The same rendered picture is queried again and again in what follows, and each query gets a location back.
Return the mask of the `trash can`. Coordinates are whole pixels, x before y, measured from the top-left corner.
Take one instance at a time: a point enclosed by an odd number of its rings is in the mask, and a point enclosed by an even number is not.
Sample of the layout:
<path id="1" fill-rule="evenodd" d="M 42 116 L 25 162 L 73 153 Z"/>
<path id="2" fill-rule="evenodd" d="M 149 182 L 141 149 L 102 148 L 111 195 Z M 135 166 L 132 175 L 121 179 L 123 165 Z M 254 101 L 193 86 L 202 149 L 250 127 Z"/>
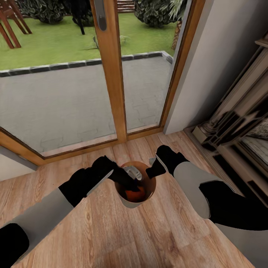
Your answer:
<path id="1" fill-rule="evenodd" d="M 152 197 L 152 195 L 154 194 L 154 192 L 156 190 L 157 182 L 156 182 L 156 177 L 153 177 L 152 179 L 149 178 L 149 176 L 146 172 L 146 169 L 150 168 L 150 167 L 148 167 L 146 164 L 144 164 L 142 162 L 130 161 L 130 162 L 127 162 L 127 163 L 123 164 L 122 166 L 120 166 L 120 168 L 128 166 L 129 164 L 132 164 L 134 167 L 136 167 L 140 171 L 140 173 L 142 174 L 142 180 L 137 179 L 137 184 L 143 186 L 143 188 L 146 191 L 146 197 L 142 200 L 137 201 L 137 202 L 131 202 L 131 201 L 125 200 L 124 198 L 122 198 L 120 196 L 121 192 L 123 192 L 125 190 L 123 185 L 121 185 L 115 181 L 114 181 L 114 184 L 115 184 L 115 188 L 116 188 L 116 191 L 119 195 L 121 202 L 127 208 L 136 208 L 137 206 L 139 206 L 140 204 L 144 203 L 145 201 L 147 201 L 148 199 L 150 199 Z"/>

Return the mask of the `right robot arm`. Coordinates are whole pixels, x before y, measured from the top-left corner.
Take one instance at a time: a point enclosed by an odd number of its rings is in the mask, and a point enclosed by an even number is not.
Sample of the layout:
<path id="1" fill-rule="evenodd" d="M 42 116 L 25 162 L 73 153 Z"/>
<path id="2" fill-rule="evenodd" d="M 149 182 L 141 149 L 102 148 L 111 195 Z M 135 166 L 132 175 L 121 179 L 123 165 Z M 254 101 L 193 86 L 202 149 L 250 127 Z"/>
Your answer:
<path id="1" fill-rule="evenodd" d="M 172 174 L 199 216 L 210 219 L 256 268 L 268 268 L 267 207 L 236 194 L 169 146 L 159 147 L 149 164 L 150 179 L 166 171 Z"/>

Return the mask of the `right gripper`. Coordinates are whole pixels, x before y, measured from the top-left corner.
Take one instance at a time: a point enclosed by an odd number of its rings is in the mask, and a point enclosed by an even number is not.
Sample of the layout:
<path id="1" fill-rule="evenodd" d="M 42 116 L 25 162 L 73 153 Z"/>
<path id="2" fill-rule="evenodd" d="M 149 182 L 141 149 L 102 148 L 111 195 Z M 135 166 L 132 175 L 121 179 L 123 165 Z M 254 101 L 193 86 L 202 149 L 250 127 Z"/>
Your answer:
<path id="1" fill-rule="evenodd" d="M 152 167 L 146 169 L 146 172 L 149 178 L 152 179 L 153 177 L 166 173 L 166 170 L 165 168 L 164 169 L 157 168 L 154 163 Z"/>

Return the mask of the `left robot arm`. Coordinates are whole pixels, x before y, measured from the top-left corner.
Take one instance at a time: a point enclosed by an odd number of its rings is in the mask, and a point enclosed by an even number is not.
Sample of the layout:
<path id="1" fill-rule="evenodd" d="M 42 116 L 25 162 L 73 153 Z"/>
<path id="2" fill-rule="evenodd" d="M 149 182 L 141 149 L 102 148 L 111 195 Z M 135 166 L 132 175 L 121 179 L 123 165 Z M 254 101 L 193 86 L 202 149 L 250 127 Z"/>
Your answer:
<path id="1" fill-rule="evenodd" d="M 107 155 L 92 167 L 76 171 L 45 198 L 0 227 L 0 268 L 11 268 L 23 260 L 81 201 L 107 178 L 127 191 L 139 192 L 131 173 L 142 180 L 132 164 L 120 168 Z"/>

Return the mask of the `can of soda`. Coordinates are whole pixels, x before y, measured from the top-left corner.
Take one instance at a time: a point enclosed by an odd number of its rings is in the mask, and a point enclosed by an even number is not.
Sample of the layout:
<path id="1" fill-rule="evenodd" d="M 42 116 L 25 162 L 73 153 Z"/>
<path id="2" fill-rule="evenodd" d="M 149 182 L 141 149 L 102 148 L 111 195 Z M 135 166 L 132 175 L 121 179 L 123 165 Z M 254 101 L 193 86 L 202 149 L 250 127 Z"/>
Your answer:
<path id="1" fill-rule="evenodd" d="M 139 200 L 142 200 L 146 197 L 146 191 L 143 188 L 143 186 L 138 185 L 137 187 L 140 189 L 139 192 L 132 192 L 132 191 L 127 191 L 124 190 L 123 192 L 121 192 L 120 196 L 122 198 L 124 198 L 125 200 L 131 201 L 131 202 L 137 202 Z"/>
<path id="2" fill-rule="evenodd" d="M 131 172 L 130 172 L 131 173 Z M 137 185 L 137 178 L 131 173 L 130 176 L 133 178 L 133 180 L 135 181 L 134 185 Z"/>

